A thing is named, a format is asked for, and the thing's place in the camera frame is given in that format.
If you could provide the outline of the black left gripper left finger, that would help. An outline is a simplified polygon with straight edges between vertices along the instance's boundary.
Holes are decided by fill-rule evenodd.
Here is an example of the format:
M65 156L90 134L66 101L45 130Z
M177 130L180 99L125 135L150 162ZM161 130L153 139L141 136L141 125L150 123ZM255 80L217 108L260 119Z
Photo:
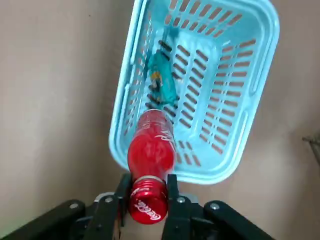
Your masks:
M122 175L114 192L89 206L67 200L4 236L5 240L119 240L128 209L132 176Z

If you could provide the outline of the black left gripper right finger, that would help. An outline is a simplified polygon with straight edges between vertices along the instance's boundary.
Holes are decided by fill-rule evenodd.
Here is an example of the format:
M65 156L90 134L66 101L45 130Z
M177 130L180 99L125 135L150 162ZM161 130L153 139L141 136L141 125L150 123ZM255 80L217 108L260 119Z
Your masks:
M204 206L180 194L175 174L167 176L168 215L163 240L272 240L231 206L211 200Z

